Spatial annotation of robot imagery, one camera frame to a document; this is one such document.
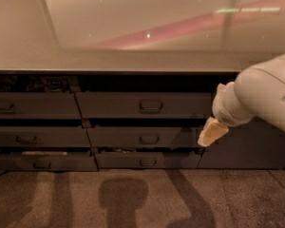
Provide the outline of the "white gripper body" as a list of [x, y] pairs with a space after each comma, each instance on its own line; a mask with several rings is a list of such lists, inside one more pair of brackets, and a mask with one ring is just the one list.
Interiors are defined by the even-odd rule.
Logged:
[[247, 124], [254, 118], [237, 98], [234, 82], [218, 84], [212, 112], [219, 122], [229, 127]]

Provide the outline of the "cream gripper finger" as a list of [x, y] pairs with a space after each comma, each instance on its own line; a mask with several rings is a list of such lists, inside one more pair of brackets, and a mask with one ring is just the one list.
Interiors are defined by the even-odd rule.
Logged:
[[198, 138], [198, 144], [203, 147], [208, 147], [229, 132], [229, 128], [219, 122], [216, 118], [210, 117]]

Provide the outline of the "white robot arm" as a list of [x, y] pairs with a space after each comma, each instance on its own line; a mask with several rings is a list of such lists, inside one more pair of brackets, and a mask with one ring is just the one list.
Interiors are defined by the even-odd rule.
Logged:
[[249, 66], [233, 82], [219, 84], [212, 112], [199, 134], [203, 147], [254, 117], [285, 132], [285, 54]]

